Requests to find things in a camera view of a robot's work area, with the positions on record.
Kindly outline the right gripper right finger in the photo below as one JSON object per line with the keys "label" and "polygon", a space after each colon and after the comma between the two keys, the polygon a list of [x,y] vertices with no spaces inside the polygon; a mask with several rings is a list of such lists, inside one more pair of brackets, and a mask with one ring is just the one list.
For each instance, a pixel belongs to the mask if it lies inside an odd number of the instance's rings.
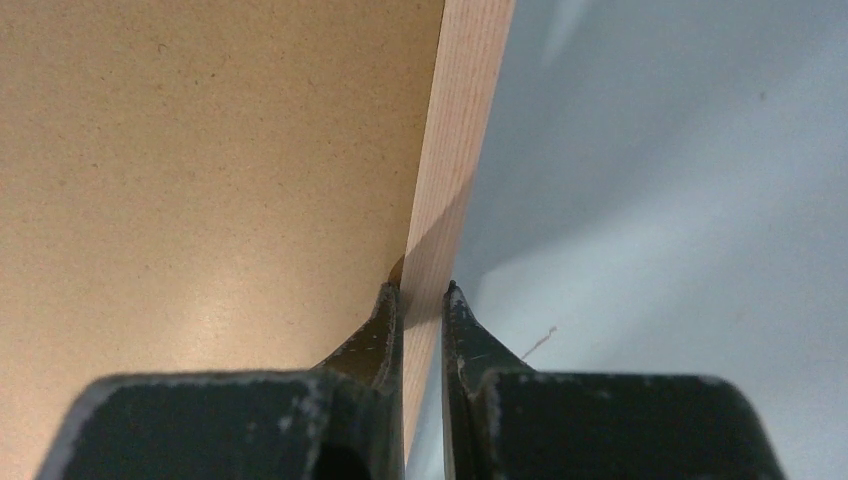
{"label": "right gripper right finger", "polygon": [[449,479],[780,479],[760,418],[714,376],[538,371],[475,318],[442,306]]}

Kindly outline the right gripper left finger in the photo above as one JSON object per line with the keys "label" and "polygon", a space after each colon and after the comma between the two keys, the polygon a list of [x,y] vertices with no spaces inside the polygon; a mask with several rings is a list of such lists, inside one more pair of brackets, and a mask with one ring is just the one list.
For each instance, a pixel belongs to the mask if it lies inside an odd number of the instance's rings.
{"label": "right gripper left finger", "polygon": [[120,374],[65,414],[41,479],[400,479],[403,319],[370,318],[305,370]]}

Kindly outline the brown backing board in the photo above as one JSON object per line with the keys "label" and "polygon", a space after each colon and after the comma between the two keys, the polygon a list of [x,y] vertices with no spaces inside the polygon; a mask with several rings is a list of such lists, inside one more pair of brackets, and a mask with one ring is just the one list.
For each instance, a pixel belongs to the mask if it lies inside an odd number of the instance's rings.
{"label": "brown backing board", "polygon": [[1,475],[118,372],[299,369],[403,255],[439,1],[1,5]]}

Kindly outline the wooden picture frame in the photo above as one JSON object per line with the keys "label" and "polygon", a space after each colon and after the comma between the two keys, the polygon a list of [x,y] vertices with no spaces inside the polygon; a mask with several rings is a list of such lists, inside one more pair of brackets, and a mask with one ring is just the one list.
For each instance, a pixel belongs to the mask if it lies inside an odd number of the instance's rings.
{"label": "wooden picture frame", "polygon": [[403,445],[409,455],[434,355],[443,295],[465,225],[515,4],[443,6],[400,285]]}

